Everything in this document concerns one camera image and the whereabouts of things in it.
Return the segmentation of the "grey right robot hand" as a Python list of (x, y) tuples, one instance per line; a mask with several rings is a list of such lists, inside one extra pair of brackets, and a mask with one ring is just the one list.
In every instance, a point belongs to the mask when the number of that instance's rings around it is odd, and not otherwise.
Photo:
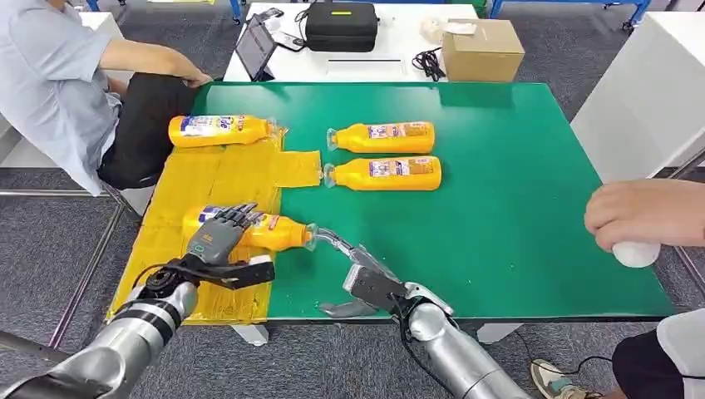
[(380, 310), (393, 313), (394, 299), (404, 297), (407, 289), (383, 263), (363, 245), (352, 245), (330, 229), (320, 228), (314, 237), (330, 244), (351, 263), (343, 289), (353, 300), (340, 304), (320, 303), (320, 312), (336, 319), (371, 316)]

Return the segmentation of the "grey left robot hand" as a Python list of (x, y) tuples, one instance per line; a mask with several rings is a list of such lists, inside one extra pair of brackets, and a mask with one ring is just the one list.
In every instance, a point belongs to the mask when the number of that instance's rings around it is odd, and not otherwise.
[(261, 215), (254, 209), (256, 205), (245, 203), (220, 209), (192, 235), (185, 254), (205, 264), (226, 265), (232, 249)]

